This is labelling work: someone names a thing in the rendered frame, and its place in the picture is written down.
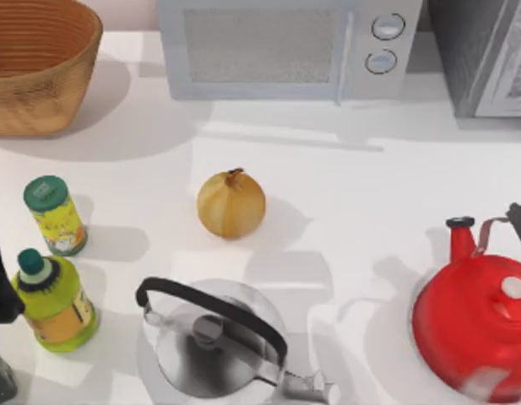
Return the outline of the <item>yellow onion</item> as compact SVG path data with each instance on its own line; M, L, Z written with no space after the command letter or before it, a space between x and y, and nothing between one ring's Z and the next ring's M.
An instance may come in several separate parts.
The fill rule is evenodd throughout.
M199 189L197 215L210 233L226 240L254 232L266 213L263 188L243 168L212 175Z

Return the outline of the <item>silver kettle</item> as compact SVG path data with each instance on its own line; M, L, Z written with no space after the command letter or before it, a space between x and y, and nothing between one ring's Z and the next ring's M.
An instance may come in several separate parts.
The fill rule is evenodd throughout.
M321 371L288 370L284 323L258 290L148 277L135 298L138 372L153 405L338 405L340 390Z

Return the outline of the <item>pale microwave oven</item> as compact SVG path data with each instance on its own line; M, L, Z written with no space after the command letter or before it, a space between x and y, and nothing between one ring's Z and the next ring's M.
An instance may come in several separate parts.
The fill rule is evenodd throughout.
M423 0L156 0L166 78L177 100L390 100L399 95ZM403 33L372 23L400 14ZM398 64L375 75L366 57Z

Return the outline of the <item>microwave knob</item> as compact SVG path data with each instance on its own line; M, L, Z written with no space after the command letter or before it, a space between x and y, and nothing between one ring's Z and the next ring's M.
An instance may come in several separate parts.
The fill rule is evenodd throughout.
M391 41L399 37L405 28L405 20L398 13L390 13L375 18L372 34L380 41Z
M390 73L396 68L397 64L396 54L389 49L370 53L365 60L366 70L375 75Z

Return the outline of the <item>green lidded yellow can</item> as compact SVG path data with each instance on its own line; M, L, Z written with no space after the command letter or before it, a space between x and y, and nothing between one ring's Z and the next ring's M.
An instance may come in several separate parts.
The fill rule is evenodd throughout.
M87 231L61 177L35 178L24 188L23 199L54 255L70 257L84 248Z

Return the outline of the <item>green bottle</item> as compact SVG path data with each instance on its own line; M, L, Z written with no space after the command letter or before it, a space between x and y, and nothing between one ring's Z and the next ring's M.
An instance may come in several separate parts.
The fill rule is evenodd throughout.
M97 332L99 318L74 264L32 248L18 254L18 264L12 286L37 342L54 353L86 344Z

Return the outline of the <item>red kettle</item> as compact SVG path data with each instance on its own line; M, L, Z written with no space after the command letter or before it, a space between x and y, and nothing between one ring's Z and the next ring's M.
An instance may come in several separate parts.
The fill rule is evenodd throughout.
M487 253L494 223L521 242L521 205L484 221L448 219L449 261L417 295L411 327L421 357L455 391L481 402L521 401L521 262Z

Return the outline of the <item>brown wicker basket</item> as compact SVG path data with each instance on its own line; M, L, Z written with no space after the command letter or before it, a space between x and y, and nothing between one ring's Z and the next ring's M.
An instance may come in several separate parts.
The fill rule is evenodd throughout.
M99 15L79 0L0 0L0 136L71 125L102 33Z

